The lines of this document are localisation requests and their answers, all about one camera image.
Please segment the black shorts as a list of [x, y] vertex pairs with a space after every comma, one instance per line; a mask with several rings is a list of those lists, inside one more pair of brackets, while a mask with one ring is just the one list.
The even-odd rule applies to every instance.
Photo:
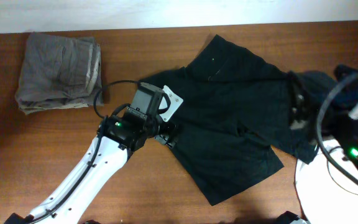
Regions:
[[187, 66], [145, 82], [182, 98], [172, 153], [211, 205], [279, 171], [275, 148], [305, 163], [316, 155], [306, 134], [290, 127], [295, 75], [220, 36]]

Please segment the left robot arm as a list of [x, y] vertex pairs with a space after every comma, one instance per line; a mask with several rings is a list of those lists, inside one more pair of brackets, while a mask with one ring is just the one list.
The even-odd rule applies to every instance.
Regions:
[[26, 217], [12, 213], [6, 223], [78, 223], [105, 183], [146, 140], [175, 145], [177, 126], [170, 119], [183, 99], [168, 86], [136, 85], [132, 102], [102, 118], [85, 155], [53, 193]]

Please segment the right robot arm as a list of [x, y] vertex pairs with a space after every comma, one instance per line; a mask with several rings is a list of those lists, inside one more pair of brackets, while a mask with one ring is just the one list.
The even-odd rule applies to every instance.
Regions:
[[291, 77], [291, 128], [307, 137], [295, 188], [306, 223], [358, 223], [358, 70], [338, 66]]

